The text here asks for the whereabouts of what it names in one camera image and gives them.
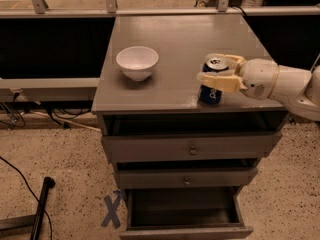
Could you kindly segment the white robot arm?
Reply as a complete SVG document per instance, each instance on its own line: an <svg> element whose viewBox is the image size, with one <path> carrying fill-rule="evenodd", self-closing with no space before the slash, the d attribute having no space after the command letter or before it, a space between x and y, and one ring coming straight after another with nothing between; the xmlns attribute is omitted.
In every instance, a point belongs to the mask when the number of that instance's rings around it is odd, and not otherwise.
<svg viewBox="0 0 320 240"><path fill-rule="evenodd" d="M205 57L217 72L199 72L201 85L225 93L240 91L249 98L271 99L300 117L320 120L319 68L313 71L278 65L272 60L245 60L238 55L211 53Z"/></svg>

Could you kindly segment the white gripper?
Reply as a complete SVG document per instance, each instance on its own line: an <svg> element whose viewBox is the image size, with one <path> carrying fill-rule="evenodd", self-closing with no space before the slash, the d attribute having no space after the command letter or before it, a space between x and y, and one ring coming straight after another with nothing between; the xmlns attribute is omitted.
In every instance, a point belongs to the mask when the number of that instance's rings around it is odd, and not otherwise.
<svg viewBox="0 0 320 240"><path fill-rule="evenodd" d="M245 59L239 55L210 53L205 56L204 71L207 73L198 73L196 79L201 85L222 92L234 93L241 90L249 98L266 99L275 84L279 66L274 61L264 59L244 62ZM240 68L242 78L234 74ZM224 71L229 71L230 74L214 74Z"/></svg>

